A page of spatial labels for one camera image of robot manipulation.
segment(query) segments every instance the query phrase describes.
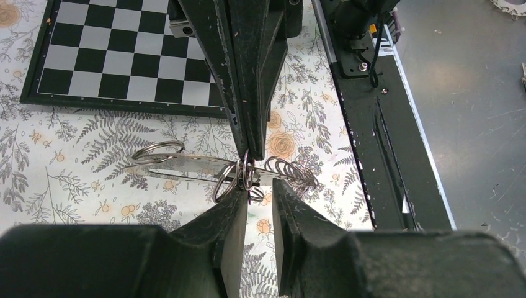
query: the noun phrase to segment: chessboard frame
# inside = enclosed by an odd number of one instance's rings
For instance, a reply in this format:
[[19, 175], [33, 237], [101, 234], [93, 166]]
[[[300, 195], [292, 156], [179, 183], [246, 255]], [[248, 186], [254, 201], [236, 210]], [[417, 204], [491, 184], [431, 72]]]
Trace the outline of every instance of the chessboard frame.
[[51, 44], [53, 20], [58, 15], [61, 0], [48, 0], [42, 23], [35, 41], [35, 48], [27, 70], [27, 77], [20, 95], [20, 103], [44, 106], [76, 107], [80, 109], [109, 109], [126, 112], [145, 112], [152, 114], [183, 115], [191, 117], [226, 118], [224, 107], [190, 106], [163, 102], [139, 102], [125, 99], [100, 99], [75, 97], [37, 92], [40, 74], [44, 68], [45, 53]]

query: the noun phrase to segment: black cable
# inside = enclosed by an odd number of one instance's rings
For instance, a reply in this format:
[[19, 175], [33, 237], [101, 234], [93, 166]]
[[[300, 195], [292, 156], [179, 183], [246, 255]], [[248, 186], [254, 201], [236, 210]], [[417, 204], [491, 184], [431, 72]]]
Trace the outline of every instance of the black cable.
[[377, 64], [378, 60], [378, 54], [380, 53], [380, 44], [381, 44], [381, 37], [383, 35], [383, 14], [378, 15], [378, 37], [377, 37], [377, 44], [375, 46], [375, 56], [373, 57], [373, 62], [371, 63], [371, 67], [369, 68], [369, 80], [371, 81], [371, 85], [373, 88], [378, 87], [378, 75], [375, 71], [375, 66]]

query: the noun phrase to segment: gray table surface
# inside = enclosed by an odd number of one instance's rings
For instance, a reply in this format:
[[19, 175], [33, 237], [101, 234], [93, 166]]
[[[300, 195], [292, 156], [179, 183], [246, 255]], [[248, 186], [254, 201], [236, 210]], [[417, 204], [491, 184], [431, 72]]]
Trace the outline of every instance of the gray table surface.
[[402, 0], [397, 48], [459, 230], [526, 268], [526, 18], [489, 0]]

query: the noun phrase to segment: coiled wire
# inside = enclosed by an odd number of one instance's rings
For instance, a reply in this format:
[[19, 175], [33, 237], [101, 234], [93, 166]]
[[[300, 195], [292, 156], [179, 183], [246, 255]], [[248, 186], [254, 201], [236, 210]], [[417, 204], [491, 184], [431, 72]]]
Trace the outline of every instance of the coiled wire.
[[283, 158], [272, 156], [265, 161], [264, 169], [284, 176], [282, 178], [290, 182], [298, 197], [303, 197], [309, 188], [319, 185], [312, 171], [297, 161], [289, 163]]

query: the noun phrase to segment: metal bracket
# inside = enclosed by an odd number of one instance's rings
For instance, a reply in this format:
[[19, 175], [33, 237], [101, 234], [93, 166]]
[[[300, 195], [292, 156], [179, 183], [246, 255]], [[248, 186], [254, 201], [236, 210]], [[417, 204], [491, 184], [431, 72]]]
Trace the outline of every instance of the metal bracket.
[[[372, 42], [371, 36], [365, 34], [359, 40], [351, 40], [350, 38], [339, 34], [335, 28], [334, 15], [338, 9], [340, 1], [319, 0], [323, 8], [323, 14], [326, 16], [327, 29], [331, 40], [335, 43], [334, 46], [342, 50], [336, 52], [338, 66], [341, 75], [347, 79], [352, 78], [366, 78], [369, 76], [368, 68], [373, 61], [375, 54], [375, 46]], [[378, 65], [375, 67], [376, 73], [379, 75], [381, 69]]]
[[170, 30], [175, 38], [194, 37], [194, 30], [188, 20], [171, 20]]

